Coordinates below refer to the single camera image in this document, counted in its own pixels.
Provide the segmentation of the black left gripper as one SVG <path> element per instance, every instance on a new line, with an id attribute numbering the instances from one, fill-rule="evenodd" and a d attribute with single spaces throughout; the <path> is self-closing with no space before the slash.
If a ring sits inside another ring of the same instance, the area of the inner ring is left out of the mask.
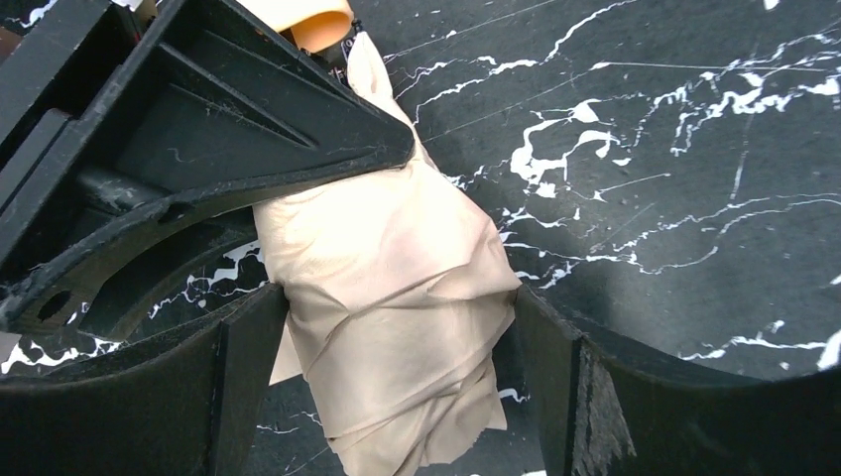
<path id="1" fill-rule="evenodd" d="M 131 329 L 246 210 L 395 168 L 401 121 L 234 1 L 58 1 L 1 65 L 1 321 Z"/>

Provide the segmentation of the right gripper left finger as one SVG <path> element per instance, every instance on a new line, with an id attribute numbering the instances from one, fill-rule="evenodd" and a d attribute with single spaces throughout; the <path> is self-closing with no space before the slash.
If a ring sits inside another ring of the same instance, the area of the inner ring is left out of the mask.
<path id="1" fill-rule="evenodd" d="M 5 475 L 237 475 L 288 303 L 266 285 L 41 378 L 1 383 Z"/>

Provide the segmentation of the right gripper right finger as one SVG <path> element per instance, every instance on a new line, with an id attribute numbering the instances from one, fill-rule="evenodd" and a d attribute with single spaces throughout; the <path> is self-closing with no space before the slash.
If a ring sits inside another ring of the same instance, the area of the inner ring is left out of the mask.
<path id="1" fill-rule="evenodd" d="M 550 475 L 836 475 L 840 371 L 763 381 L 561 312 L 528 287 L 516 321 Z"/>

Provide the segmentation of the beige and black folding umbrella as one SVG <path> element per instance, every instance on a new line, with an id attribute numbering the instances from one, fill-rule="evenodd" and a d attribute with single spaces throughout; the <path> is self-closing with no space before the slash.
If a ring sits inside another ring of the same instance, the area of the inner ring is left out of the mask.
<path id="1" fill-rule="evenodd" d="M 413 475 L 505 429 L 492 350 L 521 282 L 421 143 L 399 169 L 253 208 L 290 304 L 272 383 L 302 376 L 348 475 Z"/>

